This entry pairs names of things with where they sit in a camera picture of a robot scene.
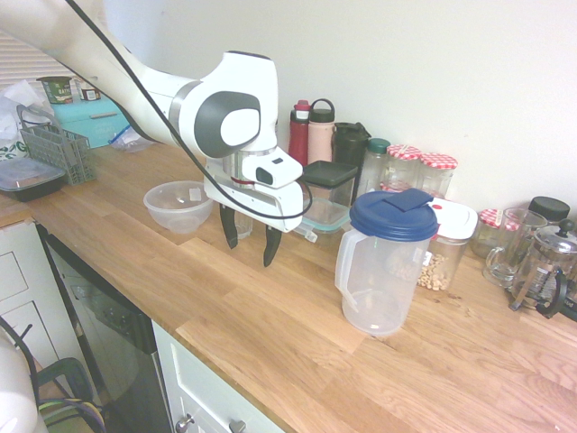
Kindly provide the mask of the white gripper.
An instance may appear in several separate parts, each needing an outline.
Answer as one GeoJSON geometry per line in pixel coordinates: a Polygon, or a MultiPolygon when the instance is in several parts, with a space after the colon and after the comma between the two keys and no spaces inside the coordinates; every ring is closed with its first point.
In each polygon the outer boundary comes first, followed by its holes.
{"type": "Polygon", "coordinates": [[[301,224],[304,210],[303,192],[296,182],[290,182],[280,189],[272,189],[255,184],[240,188],[230,178],[221,177],[222,171],[213,174],[213,179],[226,196],[208,179],[204,178],[206,194],[218,202],[220,219],[226,242],[230,249],[238,245],[238,233],[235,225],[235,211],[243,213],[263,224],[266,245],[263,252],[263,265],[271,265],[279,249],[282,232],[288,233],[301,224]]]}

